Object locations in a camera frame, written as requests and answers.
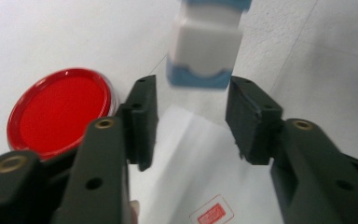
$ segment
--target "white paper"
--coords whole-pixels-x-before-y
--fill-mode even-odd
[[[140,224],[194,223],[216,197],[232,216],[226,223],[279,224],[269,169],[242,161],[228,129],[171,106],[158,124],[152,167],[130,167],[131,199],[141,204]]]

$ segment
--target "brass screw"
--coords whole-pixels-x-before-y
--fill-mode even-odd
[[[293,124],[298,128],[298,129],[301,129],[301,130],[304,130],[304,131],[309,131],[313,128],[312,124],[305,121],[305,120],[295,120],[293,122]]]
[[[95,123],[95,127],[97,129],[106,129],[106,128],[110,128],[115,124],[114,121],[112,121],[111,119],[102,119],[100,121],[98,121],[97,123]]]
[[[23,166],[27,162],[27,158],[24,156],[12,156],[0,161],[0,174],[9,173],[15,171]]]

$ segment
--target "blue tape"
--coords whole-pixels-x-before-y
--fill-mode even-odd
[[[241,11],[249,11],[252,0],[185,0],[189,4],[221,4],[237,8]]]
[[[199,77],[185,67],[175,66],[167,57],[167,78],[173,86],[225,89],[232,71],[223,71],[212,77]]]

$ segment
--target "table surface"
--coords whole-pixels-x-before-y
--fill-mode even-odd
[[[8,151],[13,105],[38,79],[69,67],[104,74],[121,101],[137,78],[156,74],[160,115],[179,105],[227,129],[227,91],[167,83],[165,56],[179,6],[176,0],[0,1],[0,154]],[[286,119],[319,124],[358,158],[358,1],[254,0],[240,28],[234,76],[255,81]]]

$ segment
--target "red petri dish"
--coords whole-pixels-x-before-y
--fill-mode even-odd
[[[72,68],[37,81],[15,104],[7,122],[14,150],[33,150],[43,160],[78,147],[89,123],[108,116],[112,95],[102,76]]]

